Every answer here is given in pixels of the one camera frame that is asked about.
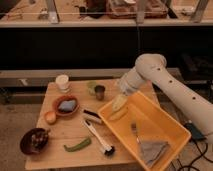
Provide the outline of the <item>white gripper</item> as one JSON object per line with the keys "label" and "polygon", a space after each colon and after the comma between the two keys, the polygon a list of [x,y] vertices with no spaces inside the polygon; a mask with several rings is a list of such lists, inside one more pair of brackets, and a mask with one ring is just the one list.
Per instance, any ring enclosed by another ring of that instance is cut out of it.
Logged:
{"label": "white gripper", "polygon": [[135,68],[125,73],[118,81],[120,91],[125,95],[131,95],[138,91],[145,80],[140,76]]}

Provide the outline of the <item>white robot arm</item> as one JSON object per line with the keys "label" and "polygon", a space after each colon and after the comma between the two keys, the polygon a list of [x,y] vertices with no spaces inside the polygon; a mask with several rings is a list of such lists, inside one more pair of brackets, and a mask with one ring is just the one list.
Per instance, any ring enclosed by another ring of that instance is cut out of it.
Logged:
{"label": "white robot arm", "polygon": [[134,67],[120,78],[118,87],[123,94],[131,95],[146,80],[160,88],[213,144],[213,104],[174,78],[166,69],[163,55],[140,55]]}

